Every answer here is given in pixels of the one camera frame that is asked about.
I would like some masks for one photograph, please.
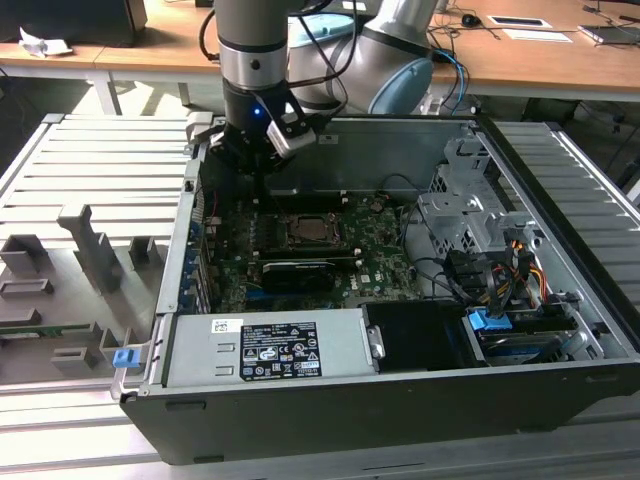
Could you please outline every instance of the paper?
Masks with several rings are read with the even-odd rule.
[[[42,38],[29,35],[22,28],[20,28],[20,36],[22,37],[22,40],[19,42],[20,46],[36,57],[45,58],[51,55],[73,53],[73,50],[69,48],[67,42],[64,40],[43,40]]]
[[[539,42],[568,42],[571,39],[566,35],[558,32],[539,32],[535,30],[514,30],[505,28],[502,30],[514,40],[537,40]]]

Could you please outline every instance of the barcode label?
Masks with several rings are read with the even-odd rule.
[[[240,333],[242,318],[224,318],[211,322],[211,333]]]

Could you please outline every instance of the red wire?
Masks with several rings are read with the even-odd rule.
[[[216,190],[213,191],[213,212],[211,213],[211,218],[216,216],[218,213],[218,192]]]

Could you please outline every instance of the blue plastic clip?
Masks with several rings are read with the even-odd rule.
[[[474,331],[478,330],[511,330],[513,325],[507,315],[493,318],[487,314],[487,310],[482,308],[469,315],[469,321]]]
[[[140,350],[135,348],[121,348],[116,350],[113,357],[115,368],[138,368],[140,367]]]
[[[192,221],[189,225],[189,230],[192,235],[200,235],[200,225],[197,222]]]

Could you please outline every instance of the green circuit board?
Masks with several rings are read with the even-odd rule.
[[[218,299],[214,302],[217,313],[356,308],[367,302],[421,297],[418,282],[412,278],[406,256],[398,245],[401,225],[395,205],[373,195],[350,196],[344,211],[327,212],[322,218],[329,218],[331,225],[339,226],[331,227],[340,238],[334,241],[361,249],[362,263],[357,271],[338,272],[330,292],[303,295],[262,292],[260,272],[265,262],[256,257],[252,243],[259,217],[251,205],[239,203],[216,233],[219,240],[215,242],[217,251],[212,254],[217,259],[213,262],[212,281],[217,285]],[[277,223],[284,222],[287,215],[283,212],[272,217]],[[309,214],[305,218],[319,217]],[[286,237],[286,231],[278,234],[283,235]]]

